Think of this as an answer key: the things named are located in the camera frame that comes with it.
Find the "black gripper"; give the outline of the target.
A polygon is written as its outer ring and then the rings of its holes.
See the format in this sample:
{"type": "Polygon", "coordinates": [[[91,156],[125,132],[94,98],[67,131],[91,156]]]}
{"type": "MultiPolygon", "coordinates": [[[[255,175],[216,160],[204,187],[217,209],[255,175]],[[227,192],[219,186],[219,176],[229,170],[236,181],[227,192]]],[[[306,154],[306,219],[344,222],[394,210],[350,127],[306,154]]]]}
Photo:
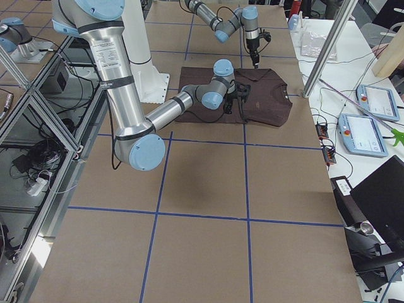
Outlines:
{"type": "Polygon", "coordinates": [[[259,66],[259,52],[257,48],[249,49],[249,56],[253,66],[259,66]]]}
{"type": "Polygon", "coordinates": [[[224,96],[223,113],[232,114],[233,102],[236,99],[236,93],[228,93],[224,96]]]}

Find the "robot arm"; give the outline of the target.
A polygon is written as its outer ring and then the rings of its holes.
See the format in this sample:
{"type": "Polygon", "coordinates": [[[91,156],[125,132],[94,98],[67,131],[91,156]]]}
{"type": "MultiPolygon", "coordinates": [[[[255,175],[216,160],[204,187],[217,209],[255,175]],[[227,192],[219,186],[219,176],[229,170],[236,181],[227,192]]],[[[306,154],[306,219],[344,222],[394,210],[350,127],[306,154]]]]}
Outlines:
{"type": "Polygon", "coordinates": [[[239,29],[244,30],[247,52],[254,68],[259,66],[260,46],[258,10],[255,6],[237,8],[229,20],[218,17],[203,1],[184,1],[187,9],[200,17],[213,31],[221,43],[228,41],[230,36],[239,29]]]}
{"type": "Polygon", "coordinates": [[[53,1],[54,29],[81,37],[90,46],[107,92],[117,128],[112,152],[124,163],[140,171],[159,166],[165,143],[156,132],[185,113],[194,103],[215,110],[235,90],[234,68],[227,59],[213,66],[207,85],[187,85],[149,114],[144,114],[124,39],[134,33],[133,43],[148,49],[141,4],[126,1],[53,1]]]}

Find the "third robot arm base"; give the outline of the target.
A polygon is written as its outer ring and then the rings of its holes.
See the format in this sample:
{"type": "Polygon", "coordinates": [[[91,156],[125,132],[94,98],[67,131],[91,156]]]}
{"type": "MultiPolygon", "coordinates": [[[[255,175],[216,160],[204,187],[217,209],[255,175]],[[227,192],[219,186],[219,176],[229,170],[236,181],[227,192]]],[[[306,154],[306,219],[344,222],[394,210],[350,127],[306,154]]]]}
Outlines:
{"type": "Polygon", "coordinates": [[[1,47],[14,62],[29,64],[39,64],[48,52],[57,51],[53,42],[36,41],[17,17],[1,20],[1,47]]]}

